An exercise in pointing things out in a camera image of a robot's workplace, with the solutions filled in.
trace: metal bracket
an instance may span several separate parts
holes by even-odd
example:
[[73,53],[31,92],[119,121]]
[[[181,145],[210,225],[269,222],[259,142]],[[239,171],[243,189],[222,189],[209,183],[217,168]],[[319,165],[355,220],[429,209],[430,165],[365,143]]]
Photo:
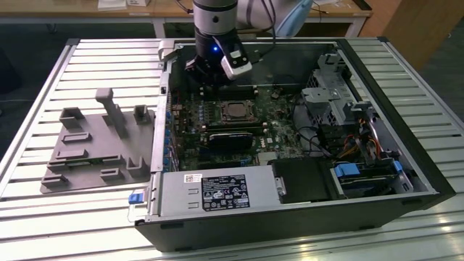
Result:
[[161,61],[169,61],[177,56],[177,43],[175,40],[165,39],[159,45],[159,57]]

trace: blue tab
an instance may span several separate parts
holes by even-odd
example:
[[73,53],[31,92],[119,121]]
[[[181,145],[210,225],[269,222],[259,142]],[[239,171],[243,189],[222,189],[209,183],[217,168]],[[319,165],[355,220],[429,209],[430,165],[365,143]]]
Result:
[[361,174],[361,170],[355,163],[345,163],[335,167],[335,173],[338,177],[354,176]]
[[337,174],[338,178],[341,178],[343,176],[343,172],[342,172],[342,169],[339,168],[339,166],[335,167],[335,174]]
[[403,171],[402,163],[398,160],[394,162],[394,166],[395,166],[395,169],[397,169],[398,172]]
[[145,203],[145,193],[137,193],[137,194],[131,194],[130,196],[130,204],[142,204]]

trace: aluminum extrusion table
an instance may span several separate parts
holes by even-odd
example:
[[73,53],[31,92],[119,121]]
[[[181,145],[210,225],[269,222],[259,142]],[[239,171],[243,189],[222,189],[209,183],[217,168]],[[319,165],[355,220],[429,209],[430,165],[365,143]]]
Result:
[[[423,260],[464,254],[464,127],[390,43],[350,43],[458,195],[379,229],[162,253],[134,228],[129,196],[145,183],[43,195],[63,107],[102,113],[99,87],[123,110],[157,110],[162,67],[158,39],[70,41],[0,163],[2,260]],[[145,208],[135,209],[143,215]]]

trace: gray mounting plate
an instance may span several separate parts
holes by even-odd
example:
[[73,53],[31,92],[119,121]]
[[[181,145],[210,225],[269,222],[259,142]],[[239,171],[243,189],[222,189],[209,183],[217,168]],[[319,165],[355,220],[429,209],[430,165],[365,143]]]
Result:
[[[78,119],[81,128],[67,129],[63,127],[51,162],[61,160],[61,156],[65,154],[75,153],[77,157],[71,157],[71,160],[85,161],[85,163],[73,163],[65,170],[51,171],[50,162],[46,176],[43,177],[41,192],[51,193],[147,182],[151,178],[155,111],[149,110],[149,113],[151,121],[143,125],[138,125],[133,112],[123,113],[129,132],[129,136],[125,139],[121,139],[115,127],[106,124],[106,114],[86,115],[85,119]],[[91,137],[83,138],[83,136],[86,136],[83,134],[85,132],[87,132]],[[65,143],[65,137],[70,138],[73,134],[78,134],[81,138],[78,138],[78,141]],[[79,153],[77,152],[83,152],[85,150],[85,155],[78,156]],[[122,156],[123,160],[113,160],[103,164],[102,162],[95,164],[95,160],[91,164],[87,161],[87,159],[111,156]],[[131,159],[131,162],[134,162],[133,165],[137,167],[141,157],[145,159],[147,167],[145,167],[139,175],[131,175],[127,169],[129,161]],[[62,182],[61,179],[57,182],[54,178],[58,177],[58,175],[63,176]]]

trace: warning label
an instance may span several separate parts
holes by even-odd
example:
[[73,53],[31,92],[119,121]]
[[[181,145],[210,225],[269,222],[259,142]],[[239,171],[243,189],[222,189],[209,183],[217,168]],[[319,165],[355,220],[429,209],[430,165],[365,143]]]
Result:
[[206,211],[250,208],[246,175],[202,178]]

